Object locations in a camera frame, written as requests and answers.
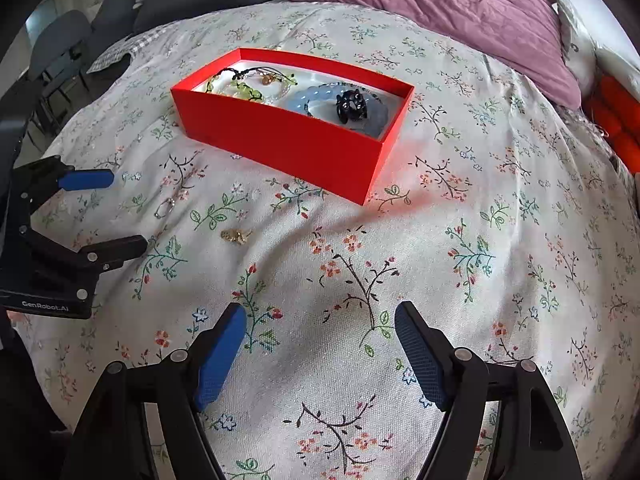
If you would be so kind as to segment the grey chair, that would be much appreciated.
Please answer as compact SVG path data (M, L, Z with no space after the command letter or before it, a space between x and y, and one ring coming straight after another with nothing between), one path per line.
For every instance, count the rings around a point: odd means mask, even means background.
M69 10L38 36L32 47L27 78L43 83L40 101L49 103L54 92L74 77L88 90L88 67L112 44L132 34L143 0L103 0L89 21L81 10Z

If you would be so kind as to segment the white patterned pillow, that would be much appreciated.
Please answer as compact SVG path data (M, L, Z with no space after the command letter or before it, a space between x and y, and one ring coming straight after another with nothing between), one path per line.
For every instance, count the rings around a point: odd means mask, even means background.
M558 6L562 57L583 98L596 86L598 73L613 76L639 99L639 57L624 55L629 40L604 0L555 0Z

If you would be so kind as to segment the mauve pillow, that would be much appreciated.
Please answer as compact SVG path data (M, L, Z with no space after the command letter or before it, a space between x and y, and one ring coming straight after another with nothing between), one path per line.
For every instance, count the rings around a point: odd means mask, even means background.
M554 0L293 0L339 2L395 13L490 55L531 79L552 102L576 110L576 77L562 55Z

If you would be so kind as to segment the orange knotted cushion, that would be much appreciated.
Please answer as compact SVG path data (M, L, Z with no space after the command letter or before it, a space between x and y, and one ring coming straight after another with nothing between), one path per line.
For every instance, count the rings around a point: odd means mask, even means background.
M582 108L632 174L639 172L639 101L613 76L602 75Z

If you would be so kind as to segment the floral bed cover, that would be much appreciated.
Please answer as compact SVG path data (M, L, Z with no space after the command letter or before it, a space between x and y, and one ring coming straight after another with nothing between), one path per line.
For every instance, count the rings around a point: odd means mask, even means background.
M108 362L157 363L237 301L247 332L203 417L230 479L412 479L440 416L394 331L409 300L482 359L530 359L582 476L608 478L639 408L639 217L627 170L526 77L384 11L273 2L170 25L50 151L113 171L32 224L149 252L104 275L88 320L14 314L67 425ZM186 137L170 88L239 47L412 84L363 205ZM220 232L252 230L242 246Z

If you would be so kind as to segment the grey checked sheet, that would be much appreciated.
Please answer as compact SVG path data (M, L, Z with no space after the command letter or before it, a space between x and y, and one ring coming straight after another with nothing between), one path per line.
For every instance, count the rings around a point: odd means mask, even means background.
M126 58L126 56L135 58L146 47L149 47L150 44L165 35L169 29L171 29L170 25L157 26L131 38L118 40L91 63L86 73L94 74L102 72L102 70L120 62L123 58Z

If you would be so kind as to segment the gold earrings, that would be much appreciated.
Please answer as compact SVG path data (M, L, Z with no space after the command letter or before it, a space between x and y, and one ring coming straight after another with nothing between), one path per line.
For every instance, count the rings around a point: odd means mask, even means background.
M252 236L252 230L228 229L220 232L220 237L228 243L235 245L245 245Z

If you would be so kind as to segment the red jewelry box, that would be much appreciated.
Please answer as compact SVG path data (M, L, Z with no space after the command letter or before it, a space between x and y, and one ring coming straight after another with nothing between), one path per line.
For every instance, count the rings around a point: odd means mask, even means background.
M224 88L239 72L274 68L294 77L286 96L259 77L247 84L262 101ZM368 118L343 125L336 96L359 89ZM191 139L301 178L363 204L398 137L414 88L372 70L318 56L255 48L232 50L175 84L172 97Z

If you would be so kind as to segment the black hair claw clip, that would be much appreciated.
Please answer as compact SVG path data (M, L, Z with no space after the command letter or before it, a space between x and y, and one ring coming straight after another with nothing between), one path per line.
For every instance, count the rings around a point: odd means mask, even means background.
M368 118L366 96L359 89L339 93L336 96L335 108L337 118L343 125Z

